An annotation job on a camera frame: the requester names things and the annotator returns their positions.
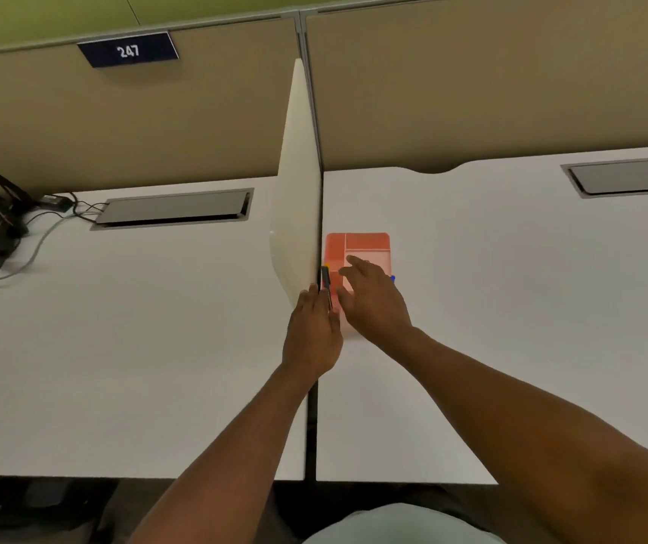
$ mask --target person's right hand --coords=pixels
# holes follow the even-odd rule
[[[411,328],[407,305],[392,279],[382,267],[356,256],[347,256],[351,267],[339,274],[351,284],[350,294],[343,286],[336,289],[339,303],[349,323],[378,347]]]

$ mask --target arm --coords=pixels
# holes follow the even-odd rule
[[[407,369],[503,488],[564,542],[648,542],[648,450],[570,402],[429,338],[376,265],[337,289],[347,320]]]
[[[313,284],[301,292],[281,366],[163,495],[130,544],[253,541],[293,417],[341,351],[339,319],[329,313],[327,294]]]

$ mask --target desk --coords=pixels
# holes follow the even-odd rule
[[[0,474],[176,477],[280,363],[291,307],[274,274],[275,178],[80,193],[254,187],[247,221],[55,229],[0,281]],[[57,218],[30,224],[9,267]],[[305,408],[277,472],[302,479]]]
[[[648,448],[648,195],[582,199],[560,167],[631,158],[648,148],[328,172],[322,231],[389,233],[415,325]],[[318,419],[318,479],[493,482],[361,338],[321,379]]]

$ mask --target green panel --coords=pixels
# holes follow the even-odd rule
[[[0,46],[137,25],[127,0],[0,0]]]
[[[332,1],[338,0],[130,0],[130,4],[142,24],[156,25]]]

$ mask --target hand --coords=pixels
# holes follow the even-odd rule
[[[308,291],[301,291],[291,313],[283,365],[310,376],[313,384],[334,367],[342,344],[339,313],[329,311],[329,292],[318,292],[317,285],[311,284]]]
[[[351,267],[342,267],[339,274],[346,277],[354,294],[339,286],[339,303],[349,323],[374,345],[383,347],[411,328],[407,305],[382,267],[356,256],[347,256],[346,260]]]

